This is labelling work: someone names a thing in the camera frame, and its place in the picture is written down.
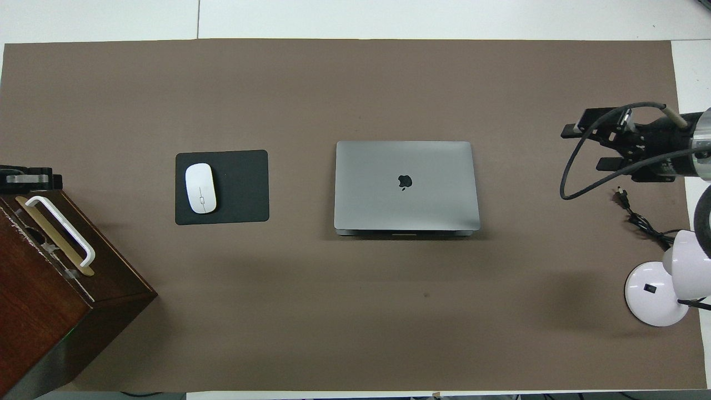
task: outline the dark brown wooden box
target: dark brown wooden box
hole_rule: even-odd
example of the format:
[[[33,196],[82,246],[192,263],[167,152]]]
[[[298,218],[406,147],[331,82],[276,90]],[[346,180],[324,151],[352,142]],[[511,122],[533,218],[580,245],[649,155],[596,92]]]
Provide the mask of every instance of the dark brown wooden box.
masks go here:
[[[21,205],[0,196],[0,396],[34,399],[74,379],[155,297],[63,191],[49,199],[93,247],[79,272]],[[44,206],[35,209],[82,257],[85,250]]]

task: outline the white handle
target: white handle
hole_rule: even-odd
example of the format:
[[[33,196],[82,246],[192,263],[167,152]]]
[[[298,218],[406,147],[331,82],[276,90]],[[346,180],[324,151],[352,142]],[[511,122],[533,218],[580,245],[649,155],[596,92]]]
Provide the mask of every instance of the white handle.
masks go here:
[[[52,213],[54,218],[56,218],[57,221],[59,221],[59,223],[64,226],[64,229],[66,229],[67,232],[69,232],[69,234],[74,238],[74,240],[79,243],[79,246],[82,246],[84,251],[87,252],[87,256],[84,258],[84,261],[81,262],[80,266],[88,267],[96,256],[94,248],[89,244],[89,242],[86,241],[86,239],[84,239],[84,236],[82,236],[81,233],[79,233],[76,228],[74,228],[74,225],[72,225],[69,221],[67,221],[66,218],[64,218],[64,215],[62,215],[61,211],[59,211],[57,207],[52,204],[52,201],[50,201],[50,199],[47,199],[46,197],[42,196],[33,196],[25,203],[25,205],[27,207],[34,207],[38,201],[44,204],[45,207],[47,207],[47,210]]]

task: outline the black mouse pad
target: black mouse pad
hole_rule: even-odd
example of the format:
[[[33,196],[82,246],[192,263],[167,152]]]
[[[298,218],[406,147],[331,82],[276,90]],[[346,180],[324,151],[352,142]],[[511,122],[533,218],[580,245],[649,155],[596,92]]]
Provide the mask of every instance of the black mouse pad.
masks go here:
[[[197,214],[190,208],[185,170],[204,162],[213,170],[217,208]],[[180,153],[176,156],[176,223],[261,222],[269,219],[269,162],[265,150]]]

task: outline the laptop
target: laptop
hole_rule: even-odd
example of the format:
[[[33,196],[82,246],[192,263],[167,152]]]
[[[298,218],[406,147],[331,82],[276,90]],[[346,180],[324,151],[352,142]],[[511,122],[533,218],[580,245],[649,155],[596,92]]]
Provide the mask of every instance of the laptop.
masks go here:
[[[481,227],[469,142],[336,145],[336,233],[468,236]]]

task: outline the brown tabletop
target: brown tabletop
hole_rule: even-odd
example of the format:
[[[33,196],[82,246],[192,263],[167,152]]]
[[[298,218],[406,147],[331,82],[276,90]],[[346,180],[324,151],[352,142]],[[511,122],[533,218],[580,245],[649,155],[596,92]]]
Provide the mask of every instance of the brown tabletop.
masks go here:
[[[13,44],[3,68],[2,162],[62,174],[159,293],[79,389],[706,387],[696,311],[660,329],[627,310],[626,276],[662,250],[611,201],[621,184],[687,228],[683,183],[557,194],[564,124],[675,104],[669,42]],[[470,141],[481,231],[337,236],[339,140]],[[242,149],[269,153],[269,220],[176,225],[176,154]],[[569,190],[612,156],[587,145]]]

